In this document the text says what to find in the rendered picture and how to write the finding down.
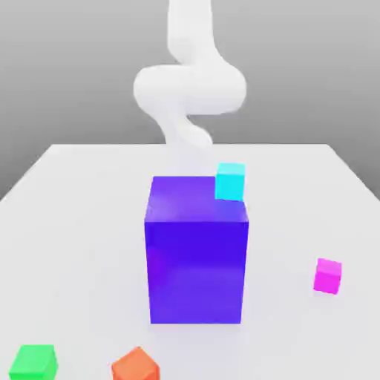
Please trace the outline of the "small cyan cube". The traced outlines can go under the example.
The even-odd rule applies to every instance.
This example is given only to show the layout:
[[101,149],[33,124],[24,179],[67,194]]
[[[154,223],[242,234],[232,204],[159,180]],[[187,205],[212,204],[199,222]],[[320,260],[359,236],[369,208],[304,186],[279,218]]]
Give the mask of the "small cyan cube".
[[215,176],[215,198],[242,202],[245,173],[242,163],[219,163]]

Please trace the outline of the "small magenta cube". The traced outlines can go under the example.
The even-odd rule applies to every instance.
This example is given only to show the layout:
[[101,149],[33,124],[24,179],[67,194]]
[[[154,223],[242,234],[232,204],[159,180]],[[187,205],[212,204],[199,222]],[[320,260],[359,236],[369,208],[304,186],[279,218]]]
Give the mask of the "small magenta cube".
[[341,283],[341,262],[323,258],[317,260],[313,289],[337,295]]

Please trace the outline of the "small orange cube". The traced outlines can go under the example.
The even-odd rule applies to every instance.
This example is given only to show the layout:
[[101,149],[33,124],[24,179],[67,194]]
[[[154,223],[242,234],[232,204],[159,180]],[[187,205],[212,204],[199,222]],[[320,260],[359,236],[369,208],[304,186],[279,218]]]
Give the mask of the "small orange cube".
[[160,380],[160,367],[142,347],[115,361],[111,372],[113,380]]

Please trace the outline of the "small green cube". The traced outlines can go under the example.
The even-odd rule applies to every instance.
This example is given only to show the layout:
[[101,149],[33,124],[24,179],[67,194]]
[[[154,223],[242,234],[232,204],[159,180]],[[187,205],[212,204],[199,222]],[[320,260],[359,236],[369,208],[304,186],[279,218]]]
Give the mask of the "small green cube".
[[52,344],[23,344],[8,374],[10,380],[54,380],[57,370]]

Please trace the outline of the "large purple box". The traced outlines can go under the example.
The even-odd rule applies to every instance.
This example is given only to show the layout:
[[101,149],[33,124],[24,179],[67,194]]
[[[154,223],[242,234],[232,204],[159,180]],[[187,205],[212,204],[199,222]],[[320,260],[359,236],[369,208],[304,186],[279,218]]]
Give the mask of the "large purple box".
[[238,324],[249,218],[214,177],[155,176],[144,219],[153,324]]

